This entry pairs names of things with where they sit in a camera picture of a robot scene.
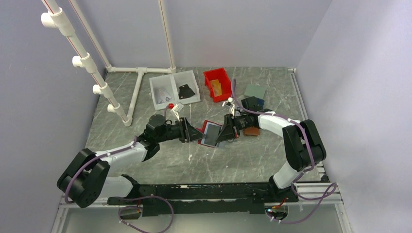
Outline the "red card holder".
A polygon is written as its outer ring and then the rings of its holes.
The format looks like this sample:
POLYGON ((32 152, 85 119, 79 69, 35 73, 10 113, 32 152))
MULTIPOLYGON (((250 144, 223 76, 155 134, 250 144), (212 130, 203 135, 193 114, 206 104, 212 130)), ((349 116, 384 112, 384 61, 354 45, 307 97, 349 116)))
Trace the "red card holder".
POLYGON ((225 148, 226 142, 217 142, 222 125, 205 120, 201 129, 201 132, 205 135, 205 138, 199 139, 198 144, 209 148, 225 148))

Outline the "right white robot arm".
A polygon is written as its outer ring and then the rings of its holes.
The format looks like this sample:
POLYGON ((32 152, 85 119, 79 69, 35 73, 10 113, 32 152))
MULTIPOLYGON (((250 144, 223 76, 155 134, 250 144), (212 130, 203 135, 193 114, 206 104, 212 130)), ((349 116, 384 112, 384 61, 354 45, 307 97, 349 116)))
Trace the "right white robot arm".
POLYGON ((240 131, 256 127, 272 132, 283 138, 286 162, 275 173, 269 182, 268 196, 273 201, 280 201, 286 196, 287 190, 300 177, 314 169, 326 159, 326 149, 317 131, 315 123, 310 120, 293 120, 277 114, 274 111, 262 109, 252 111, 241 107, 240 115, 236 116, 237 99, 229 97, 223 106, 229 108, 224 117, 224 124, 216 141, 230 141, 238 138, 240 131))

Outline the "black credit card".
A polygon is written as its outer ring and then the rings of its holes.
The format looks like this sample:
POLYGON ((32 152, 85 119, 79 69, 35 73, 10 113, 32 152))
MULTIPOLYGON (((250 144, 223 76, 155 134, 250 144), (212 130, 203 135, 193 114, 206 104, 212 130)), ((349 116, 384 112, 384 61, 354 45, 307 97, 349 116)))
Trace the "black credit card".
POLYGON ((218 125, 208 125, 205 129, 206 138, 204 139, 204 144, 208 146, 215 147, 217 145, 216 139, 218 137, 220 126, 218 125))

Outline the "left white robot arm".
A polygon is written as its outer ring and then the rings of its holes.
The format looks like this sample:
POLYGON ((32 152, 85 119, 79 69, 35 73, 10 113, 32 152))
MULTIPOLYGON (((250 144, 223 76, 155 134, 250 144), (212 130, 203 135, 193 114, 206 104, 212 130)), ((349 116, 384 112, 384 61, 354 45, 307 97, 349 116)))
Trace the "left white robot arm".
POLYGON ((205 134, 190 125, 184 117, 172 122, 163 115, 150 117, 139 136, 123 146, 104 151, 80 150, 57 181, 65 203, 86 208, 100 198, 122 198, 135 203, 140 196, 140 184, 129 175, 113 174, 132 163, 151 159, 160 150, 160 143, 179 140, 189 143, 205 138, 205 134))

